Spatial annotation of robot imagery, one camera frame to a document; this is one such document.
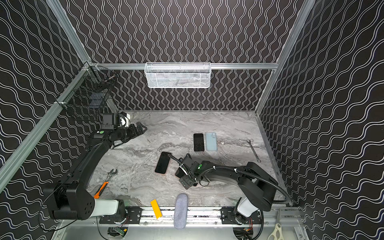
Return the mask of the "black phone upright centre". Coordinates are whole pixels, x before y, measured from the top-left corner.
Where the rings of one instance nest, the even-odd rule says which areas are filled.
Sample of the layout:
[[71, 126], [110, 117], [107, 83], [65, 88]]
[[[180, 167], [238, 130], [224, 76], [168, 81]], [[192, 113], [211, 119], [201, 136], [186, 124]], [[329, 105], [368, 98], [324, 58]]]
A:
[[160, 154], [159, 160], [157, 162], [156, 168], [155, 168], [155, 173], [157, 174], [166, 174], [171, 157], [171, 153], [168, 152], [162, 152]]

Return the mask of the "aluminium horizontal bar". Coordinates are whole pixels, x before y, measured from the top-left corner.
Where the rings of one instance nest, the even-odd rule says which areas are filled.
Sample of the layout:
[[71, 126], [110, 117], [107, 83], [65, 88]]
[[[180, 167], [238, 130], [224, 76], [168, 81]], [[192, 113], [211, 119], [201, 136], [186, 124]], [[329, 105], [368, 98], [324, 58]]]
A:
[[93, 67], [107, 68], [110, 70], [144, 70], [146, 67], [181, 69], [208, 68], [211, 70], [276, 70], [277, 63], [141, 63], [141, 64], [91, 64]]
[[5, 189], [18, 169], [25, 162], [35, 146], [45, 135], [47, 130], [53, 124], [55, 119], [63, 110], [63, 106], [67, 105], [75, 91], [84, 81], [84, 76], [89, 73], [91, 66], [85, 63], [79, 70], [78, 74], [73, 78], [71, 83], [61, 93], [57, 100], [52, 104], [44, 116], [39, 120], [36, 126], [26, 136], [22, 143], [18, 146], [15, 152], [1, 167], [1, 191]]

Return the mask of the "yellow flat block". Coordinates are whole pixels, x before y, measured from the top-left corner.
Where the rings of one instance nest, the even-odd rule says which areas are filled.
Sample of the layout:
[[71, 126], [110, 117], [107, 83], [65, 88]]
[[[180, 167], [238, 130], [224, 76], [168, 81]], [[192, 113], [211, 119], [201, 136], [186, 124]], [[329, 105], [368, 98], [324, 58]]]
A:
[[158, 204], [156, 199], [152, 200], [150, 203], [151, 203], [151, 207], [154, 211], [155, 217], [158, 220], [159, 218], [161, 218], [163, 216], [161, 209], [159, 207], [159, 204]]

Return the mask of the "aluminium corner frame post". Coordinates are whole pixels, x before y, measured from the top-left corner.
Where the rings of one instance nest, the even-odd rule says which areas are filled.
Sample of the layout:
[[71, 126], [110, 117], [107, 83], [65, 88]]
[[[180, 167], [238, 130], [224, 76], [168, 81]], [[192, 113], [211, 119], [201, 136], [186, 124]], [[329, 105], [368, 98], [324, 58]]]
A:
[[65, 34], [74, 50], [76, 51], [79, 59], [83, 63], [90, 63], [91, 57], [88, 55], [84, 45], [82, 44], [74, 26], [72, 25], [67, 12], [61, 5], [60, 1], [57, 0], [47, 0], [46, 1], [51, 11], [55, 15], [59, 25], [64, 30]]
[[289, 33], [289, 36], [286, 40], [286, 43], [284, 44], [282, 52], [278, 58], [277, 68], [276, 68], [276, 70], [272, 71], [270, 78], [267, 81], [267, 84], [265, 86], [265, 89], [261, 95], [261, 98], [258, 102], [258, 105], [256, 107], [256, 115], [257, 116], [259, 116], [261, 114], [261, 112], [262, 112], [262, 110], [263, 110], [263, 108], [267, 102], [267, 99], [268, 99], [269, 95], [271, 94], [273, 87], [274, 87], [275, 83], [277, 82], [280, 73], [283, 70], [284, 65], [286, 64], [286, 62], [289, 58], [290, 52], [293, 49], [293, 47], [294, 47], [294, 45], [295, 45], [295, 43], [299, 37], [299, 34], [304, 27], [306, 19], [309, 16], [315, 3], [316, 3], [315, 0], [306, 0], [303, 2], [303, 5], [302, 5], [300, 11], [298, 12], [295, 23], [293, 24], [293, 27]]

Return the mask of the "black phone taken from case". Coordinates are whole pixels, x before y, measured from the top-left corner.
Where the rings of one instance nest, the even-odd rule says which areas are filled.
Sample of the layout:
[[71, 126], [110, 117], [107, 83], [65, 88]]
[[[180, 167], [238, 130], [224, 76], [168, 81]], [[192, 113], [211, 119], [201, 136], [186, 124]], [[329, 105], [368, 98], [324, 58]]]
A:
[[193, 135], [193, 138], [194, 138], [194, 151], [204, 152], [205, 151], [204, 134], [196, 133]]

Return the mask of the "light blue phone case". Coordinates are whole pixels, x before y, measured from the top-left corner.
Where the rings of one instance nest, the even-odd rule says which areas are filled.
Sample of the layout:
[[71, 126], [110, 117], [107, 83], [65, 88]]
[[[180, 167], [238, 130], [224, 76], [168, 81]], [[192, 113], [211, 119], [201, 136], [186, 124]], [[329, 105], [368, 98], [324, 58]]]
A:
[[216, 133], [206, 133], [206, 150], [207, 151], [218, 150]]

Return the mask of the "black phone tilted centre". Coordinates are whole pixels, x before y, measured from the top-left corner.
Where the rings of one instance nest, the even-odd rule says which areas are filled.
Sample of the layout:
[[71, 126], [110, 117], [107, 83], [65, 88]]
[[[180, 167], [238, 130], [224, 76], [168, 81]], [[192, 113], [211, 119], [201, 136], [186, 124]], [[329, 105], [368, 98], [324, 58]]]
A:
[[180, 168], [178, 168], [175, 173], [175, 176], [180, 179], [184, 176], [184, 172]]

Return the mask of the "grey fabric pouch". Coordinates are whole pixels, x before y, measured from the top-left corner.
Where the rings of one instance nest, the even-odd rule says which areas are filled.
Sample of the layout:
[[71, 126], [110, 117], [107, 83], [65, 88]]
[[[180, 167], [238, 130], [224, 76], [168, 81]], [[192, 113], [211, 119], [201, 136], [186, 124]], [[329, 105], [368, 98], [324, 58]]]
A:
[[189, 198], [186, 194], [179, 194], [176, 198], [174, 211], [174, 228], [184, 229], [187, 224]]

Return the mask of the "aluminium corner frame post right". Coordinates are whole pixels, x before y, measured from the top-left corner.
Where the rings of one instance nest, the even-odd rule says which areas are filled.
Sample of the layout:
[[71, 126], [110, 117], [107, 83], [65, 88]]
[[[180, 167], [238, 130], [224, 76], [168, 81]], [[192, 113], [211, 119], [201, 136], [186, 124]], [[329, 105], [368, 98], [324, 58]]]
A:
[[269, 95], [271, 94], [273, 87], [274, 87], [275, 83], [277, 82], [280, 73], [283, 70], [284, 65], [286, 64], [286, 62], [289, 58], [290, 52], [293, 49], [293, 47], [294, 47], [294, 45], [295, 45], [295, 43], [299, 37], [299, 34], [304, 27], [306, 19], [309, 16], [315, 3], [316, 3], [315, 0], [306, 0], [303, 2], [303, 5], [302, 5], [300, 11], [298, 12], [295, 23], [293, 24], [293, 27], [289, 33], [289, 36], [286, 40], [286, 43], [284, 44], [282, 52], [278, 58], [277, 68], [276, 68], [276, 70], [272, 71], [270, 78], [267, 81], [267, 84], [265, 86], [265, 89], [261, 95], [261, 98], [258, 102], [258, 105], [256, 107], [256, 115], [257, 116], [259, 116], [261, 114], [261, 112], [262, 112], [262, 110], [263, 110], [263, 108], [267, 102], [267, 99], [268, 99]]

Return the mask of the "aluminium back horizontal bar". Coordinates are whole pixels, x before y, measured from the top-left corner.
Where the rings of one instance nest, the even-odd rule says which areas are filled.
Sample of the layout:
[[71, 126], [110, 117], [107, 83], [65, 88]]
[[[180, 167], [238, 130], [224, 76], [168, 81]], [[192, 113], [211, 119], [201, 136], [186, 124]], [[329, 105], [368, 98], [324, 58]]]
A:
[[141, 64], [91, 64], [93, 67], [107, 68], [110, 70], [144, 70], [146, 67], [181, 69], [208, 68], [211, 70], [276, 70], [277, 63], [141, 63]]

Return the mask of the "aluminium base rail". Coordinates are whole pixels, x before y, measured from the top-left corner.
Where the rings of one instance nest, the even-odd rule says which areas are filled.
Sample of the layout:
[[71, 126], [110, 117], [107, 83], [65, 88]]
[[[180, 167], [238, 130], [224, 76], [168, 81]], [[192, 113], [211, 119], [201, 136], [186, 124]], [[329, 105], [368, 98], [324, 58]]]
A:
[[[261, 224], [260, 212], [254, 212], [248, 218], [235, 216], [234, 207], [188, 207], [187, 227], [257, 227]], [[156, 218], [151, 207], [126, 207], [128, 216], [121, 222], [113, 222], [107, 217], [100, 219], [100, 224], [109, 226], [129, 227], [173, 227], [175, 221], [174, 207], [161, 207], [162, 217]], [[273, 207], [264, 212], [264, 225], [271, 227], [279, 218], [280, 222], [289, 227], [299, 225], [301, 214], [297, 208]]]

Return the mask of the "silver combination wrench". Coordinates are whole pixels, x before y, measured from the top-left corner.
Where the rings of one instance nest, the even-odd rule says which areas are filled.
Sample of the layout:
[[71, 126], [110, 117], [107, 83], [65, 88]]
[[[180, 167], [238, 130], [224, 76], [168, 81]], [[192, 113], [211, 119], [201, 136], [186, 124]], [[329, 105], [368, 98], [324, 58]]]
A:
[[258, 162], [258, 163], [261, 163], [262, 161], [261, 161], [261, 159], [259, 158], [259, 156], [257, 155], [256, 150], [254, 149], [251, 140], [247, 140], [247, 143], [248, 143], [248, 145], [250, 146], [250, 148], [251, 148], [251, 150], [252, 150], [252, 152], [253, 152], [253, 154], [254, 154], [254, 156], [255, 156], [257, 162]]

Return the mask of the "aluminium corner frame post left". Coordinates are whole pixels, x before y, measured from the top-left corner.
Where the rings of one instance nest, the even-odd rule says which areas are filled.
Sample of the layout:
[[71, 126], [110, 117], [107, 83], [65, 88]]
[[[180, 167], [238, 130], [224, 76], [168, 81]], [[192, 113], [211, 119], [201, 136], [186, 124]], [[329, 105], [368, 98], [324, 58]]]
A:
[[60, 1], [57, 0], [47, 0], [46, 1], [51, 11], [55, 15], [59, 25], [64, 30], [65, 34], [74, 50], [76, 51], [79, 59], [83, 63], [90, 63], [91, 57], [88, 55], [84, 45], [82, 44], [74, 26], [72, 25], [67, 12], [61, 5]]

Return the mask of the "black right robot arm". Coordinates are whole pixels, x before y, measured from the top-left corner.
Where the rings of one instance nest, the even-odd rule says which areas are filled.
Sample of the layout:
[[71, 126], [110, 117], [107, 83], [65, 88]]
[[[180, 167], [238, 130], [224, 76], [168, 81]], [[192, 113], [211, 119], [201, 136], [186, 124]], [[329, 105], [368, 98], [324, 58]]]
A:
[[164, 152], [166, 160], [178, 163], [176, 176], [185, 189], [208, 186], [211, 182], [232, 184], [240, 188], [245, 195], [240, 198], [232, 212], [223, 214], [222, 220], [236, 225], [249, 223], [254, 212], [269, 212], [273, 204], [288, 204], [291, 199], [288, 193], [279, 186], [277, 180], [259, 167], [248, 162], [245, 166], [222, 166], [210, 161], [195, 161], [190, 154], [184, 158], [176, 158]]

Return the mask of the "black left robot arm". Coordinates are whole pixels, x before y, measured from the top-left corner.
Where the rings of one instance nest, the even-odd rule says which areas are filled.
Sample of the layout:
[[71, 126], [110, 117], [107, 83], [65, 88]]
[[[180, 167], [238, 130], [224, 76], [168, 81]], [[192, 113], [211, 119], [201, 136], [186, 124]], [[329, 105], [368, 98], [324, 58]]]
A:
[[123, 201], [96, 199], [87, 191], [94, 170], [115, 142], [125, 144], [148, 129], [140, 122], [121, 125], [123, 116], [124, 113], [104, 114], [102, 127], [90, 135], [87, 147], [69, 172], [44, 187], [44, 205], [52, 219], [82, 221], [110, 216], [117, 223], [126, 219]]

